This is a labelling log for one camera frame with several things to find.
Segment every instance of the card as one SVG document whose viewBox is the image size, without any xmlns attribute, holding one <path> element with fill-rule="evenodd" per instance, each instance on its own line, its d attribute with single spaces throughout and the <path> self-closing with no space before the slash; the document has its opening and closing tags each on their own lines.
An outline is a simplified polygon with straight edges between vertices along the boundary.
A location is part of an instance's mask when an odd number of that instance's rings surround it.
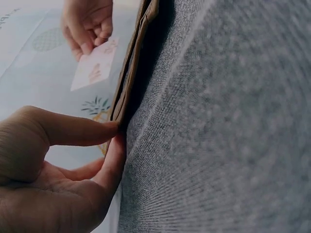
<svg viewBox="0 0 311 233">
<path fill-rule="evenodd" d="M 109 39 L 96 47 L 90 55 L 82 55 L 74 75 L 71 91 L 109 78 L 119 39 Z"/>
</svg>

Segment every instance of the gray knit fabric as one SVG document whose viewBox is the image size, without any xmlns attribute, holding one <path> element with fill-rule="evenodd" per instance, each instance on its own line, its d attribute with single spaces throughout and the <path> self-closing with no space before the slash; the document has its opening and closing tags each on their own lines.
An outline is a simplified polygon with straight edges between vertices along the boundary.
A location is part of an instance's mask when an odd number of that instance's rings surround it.
<svg viewBox="0 0 311 233">
<path fill-rule="evenodd" d="M 161 0 L 130 106 L 120 233 L 311 232 L 311 1 Z"/>
</svg>

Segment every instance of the fingernail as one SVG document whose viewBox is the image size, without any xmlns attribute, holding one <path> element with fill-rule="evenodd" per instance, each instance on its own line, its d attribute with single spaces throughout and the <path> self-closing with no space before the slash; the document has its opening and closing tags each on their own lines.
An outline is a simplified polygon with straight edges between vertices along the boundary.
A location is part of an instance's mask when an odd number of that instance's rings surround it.
<svg viewBox="0 0 311 233">
<path fill-rule="evenodd" d="M 82 52 L 86 55 L 90 55 L 92 52 L 92 49 L 87 45 L 87 43 L 84 43 L 81 45 Z"/>
</svg>

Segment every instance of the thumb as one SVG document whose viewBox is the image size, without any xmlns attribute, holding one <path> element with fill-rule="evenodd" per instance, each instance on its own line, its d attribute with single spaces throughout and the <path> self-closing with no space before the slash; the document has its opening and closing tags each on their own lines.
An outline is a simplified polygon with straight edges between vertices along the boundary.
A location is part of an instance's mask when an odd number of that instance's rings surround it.
<svg viewBox="0 0 311 233">
<path fill-rule="evenodd" d="M 84 54 L 90 55 L 93 50 L 93 42 L 88 31 L 83 26 L 81 18 L 76 12 L 69 12 L 65 21 L 73 40 L 81 47 Z"/>
</svg>

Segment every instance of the wallet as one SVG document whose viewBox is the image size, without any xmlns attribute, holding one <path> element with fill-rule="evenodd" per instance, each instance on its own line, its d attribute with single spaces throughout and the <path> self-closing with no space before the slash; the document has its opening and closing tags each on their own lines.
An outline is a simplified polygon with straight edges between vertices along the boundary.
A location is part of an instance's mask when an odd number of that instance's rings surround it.
<svg viewBox="0 0 311 233">
<path fill-rule="evenodd" d="M 128 46 L 123 67 L 120 72 L 116 92 L 110 108 L 108 119 L 122 125 L 126 106 L 133 87 L 140 49 L 143 44 L 148 25 L 156 18 L 159 11 L 159 0 L 141 0 L 135 30 Z"/>
</svg>

